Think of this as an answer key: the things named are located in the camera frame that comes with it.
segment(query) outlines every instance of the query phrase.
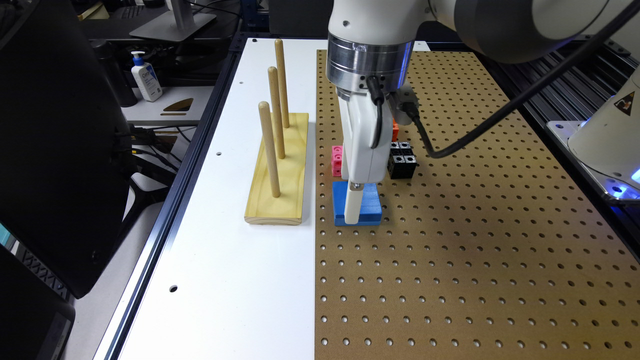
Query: white table surface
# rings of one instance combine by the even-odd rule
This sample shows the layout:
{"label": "white table surface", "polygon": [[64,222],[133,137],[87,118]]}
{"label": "white table surface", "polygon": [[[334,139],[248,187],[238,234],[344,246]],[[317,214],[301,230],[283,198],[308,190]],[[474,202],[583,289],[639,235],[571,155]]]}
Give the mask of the white table surface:
{"label": "white table surface", "polygon": [[[211,97],[213,86],[163,87],[163,90],[164,94],[158,100],[149,102],[142,98],[140,89],[133,88],[138,103],[122,108],[127,121],[138,126],[197,125]],[[193,102],[187,111],[164,110],[190,98]]]}
{"label": "white table surface", "polygon": [[273,39],[249,39],[120,359],[313,359],[316,50],[326,46],[284,40],[289,111],[309,113],[302,224],[244,221],[261,140],[258,102],[270,101],[267,68],[276,62]]}

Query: wooden object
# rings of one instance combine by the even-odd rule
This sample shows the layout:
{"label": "wooden object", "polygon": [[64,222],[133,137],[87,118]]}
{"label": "wooden object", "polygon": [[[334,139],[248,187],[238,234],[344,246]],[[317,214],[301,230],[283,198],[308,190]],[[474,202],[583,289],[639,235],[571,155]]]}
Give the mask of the wooden object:
{"label": "wooden object", "polygon": [[289,98],[287,95],[287,72],[284,66],[284,47],[282,39],[276,39],[276,65],[278,66],[278,85],[280,90],[280,107],[282,108],[282,125],[289,127]]}
{"label": "wooden object", "polygon": [[285,146],[282,130],[282,112],[280,110],[280,95],[278,90],[278,70],[273,66],[269,67],[269,89],[271,91],[271,105],[273,106],[273,132],[276,138],[276,154],[278,159],[284,159]]}
{"label": "wooden object", "polygon": [[269,190],[269,172],[264,142],[260,145],[244,220],[258,225],[299,225],[302,223],[304,169],[307,157],[309,114],[289,114],[290,126],[284,130],[288,149],[285,159],[277,159],[281,195]]}
{"label": "wooden object", "polygon": [[267,172],[271,183],[271,195],[274,198],[280,196],[280,182],[278,181],[278,165],[276,164],[275,145],[273,144],[273,130],[271,129],[271,113],[269,104],[262,101],[258,105],[260,123],[262,124],[262,142],[267,155]]}
{"label": "wooden object", "polygon": [[[342,125],[326,61],[316,360],[640,359],[640,265],[518,112],[443,159],[402,127],[413,178],[376,184],[380,226],[334,226],[329,159]],[[470,52],[415,51],[407,78],[441,148],[508,101]]]}

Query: cable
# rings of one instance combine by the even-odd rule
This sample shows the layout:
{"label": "cable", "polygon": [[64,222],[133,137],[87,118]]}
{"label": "cable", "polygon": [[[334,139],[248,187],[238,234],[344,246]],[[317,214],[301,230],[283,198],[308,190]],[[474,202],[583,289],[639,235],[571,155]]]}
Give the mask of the cable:
{"label": "cable", "polygon": [[132,154],[140,153],[140,154],[153,156],[156,159],[160,160],[160,162],[162,162],[164,165],[166,165],[166,166],[170,167],[171,169],[175,170],[176,172],[178,172],[178,168],[175,165],[170,163],[169,160],[167,160],[167,159],[163,158],[162,156],[158,155],[158,153],[154,154],[154,153],[152,153],[150,151],[146,151],[146,150],[142,150],[142,149],[131,149],[131,153]]}
{"label": "cable", "polygon": [[185,134],[182,132],[182,130],[180,130],[180,128],[176,128],[176,129],[178,130],[178,132],[180,133],[180,135],[182,135],[182,137],[183,137],[185,140],[187,140],[187,142],[188,142],[188,143],[191,143],[191,139],[189,139],[189,138],[187,137],[187,135],[185,135]]}
{"label": "cable", "polygon": [[[231,0],[213,0],[213,1],[210,1],[210,2],[208,2],[206,4],[204,4],[204,6],[210,6],[212,4],[217,4],[217,3],[221,3],[221,2],[225,2],[225,1],[231,1]],[[198,10],[193,12],[193,15],[199,13],[200,11],[202,11],[204,9],[206,9],[206,8],[201,6]]]}
{"label": "cable", "polygon": [[209,6],[209,5],[202,5],[202,4],[198,4],[198,3],[195,3],[195,2],[193,2],[193,1],[187,1],[187,2],[188,2],[189,4],[191,4],[191,5],[200,6],[201,8],[207,8],[207,9],[211,9],[211,10],[222,11],[222,12],[226,12],[226,13],[228,13],[228,14],[235,15],[235,16],[237,16],[237,17],[239,17],[239,18],[242,18],[242,15],[240,15],[240,14],[238,14],[238,13],[236,13],[236,12],[233,12],[233,11],[224,10],[224,9],[220,9],[220,8],[214,8],[214,7]]}
{"label": "cable", "polygon": [[453,144],[447,146],[442,150],[435,151],[433,149],[431,140],[429,139],[429,136],[425,131],[422,122],[420,121],[420,112],[418,111],[416,105],[414,103],[404,103],[403,111],[405,111],[407,115],[409,115],[409,117],[413,120],[413,123],[418,128],[418,132],[420,133],[420,136],[422,136],[422,141],[424,142],[424,146],[429,156],[435,159],[440,159],[445,156],[451,155],[454,152],[467,146],[472,141],[476,140],[511,112],[515,111],[531,97],[540,92],[540,90],[559,78],[565,71],[569,70],[575,64],[581,62],[587,56],[591,55],[591,53],[597,50],[605,41],[607,41],[607,39],[609,39],[616,31],[624,26],[624,24],[626,24],[631,18],[633,18],[639,11],[640,0],[634,0],[624,10],[622,10],[622,12],[618,16],[616,16],[605,27],[603,27],[602,30],[593,35],[593,37],[589,39],[589,41],[587,41],[578,50],[565,58],[564,61],[551,69],[551,71],[546,73],[538,81],[533,83],[531,87],[518,94],[506,105],[493,113],[487,120],[482,122],[480,125],[478,125],[476,128],[468,132],[460,139],[456,140]]}
{"label": "cable", "polygon": [[378,147],[378,143],[380,143],[380,136],[382,135],[382,104],[384,104],[384,93],[381,89],[382,85],[380,85],[380,81],[375,75],[371,75],[367,78],[367,88],[369,89],[369,94],[371,94],[371,101],[374,105],[376,105],[376,108],[378,109],[375,137],[373,138],[373,143],[371,144],[371,148],[375,149]]}
{"label": "cable", "polygon": [[[153,145],[151,146],[151,150],[153,150],[153,152],[155,152],[156,154],[158,154],[158,153],[155,151],[155,149],[154,149]],[[172,158],[174,158],[174,159],[176,159],[176,161],[177,161],[177,162],[182,163],[182,160],[180,160],[180,158],[179,158],[179,157],[175,156],[171,151],[167,151],[165,154],[169,154],[169,155],[171,155],[171,157],[172,157]]]}
{"label": "cable", "polygon": [[195,125],[168,125],[168,126],[153,127],[153,128],[149,128],[149,129],[151,129],[151,130],[162,130],[162,129],[172,129],[172,128],[181,128],[181,127],[195,128],[197,126],[195,126]]}

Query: black monitor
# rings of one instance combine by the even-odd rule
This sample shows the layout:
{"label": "black monitor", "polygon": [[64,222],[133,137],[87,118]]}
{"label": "black monitor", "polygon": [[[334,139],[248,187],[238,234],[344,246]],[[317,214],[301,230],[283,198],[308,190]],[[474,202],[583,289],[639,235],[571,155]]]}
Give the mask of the black monitor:
{"label": "black monitor", "polygon": [[124,235],[127,134],[70,2],[34,0],[0,38],[0,223],[76,298]]}

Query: blue light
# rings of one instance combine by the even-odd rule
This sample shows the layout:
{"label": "blue light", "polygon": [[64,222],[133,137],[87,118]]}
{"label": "blue light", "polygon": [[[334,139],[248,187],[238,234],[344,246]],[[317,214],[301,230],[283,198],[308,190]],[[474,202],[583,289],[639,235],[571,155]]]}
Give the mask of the blue light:
{"label": "blue light", "polygon": [[627,187],[626,186],[614,186],[613,187],[613,196],[615,196],[616,198],[620,199],[624,193],[627,191]]}
{"label": "blue light", "polygon": [[640,169],[638,169],[633,175],[631,175],[631,180],[640,184]]}
{"label": "blue light", "polygon": [[400,69],[400,77],[398,78],[398,84],[396,85],[398,88],[400,88],[402,85],[404,85],[404,80],[407,76],[407,70],[409,70],[409,59],[411,58],[411,49],[412,49],[412,45],[411,43],[407,43],[404,46],[404,55],[402,56],[402,69]]}

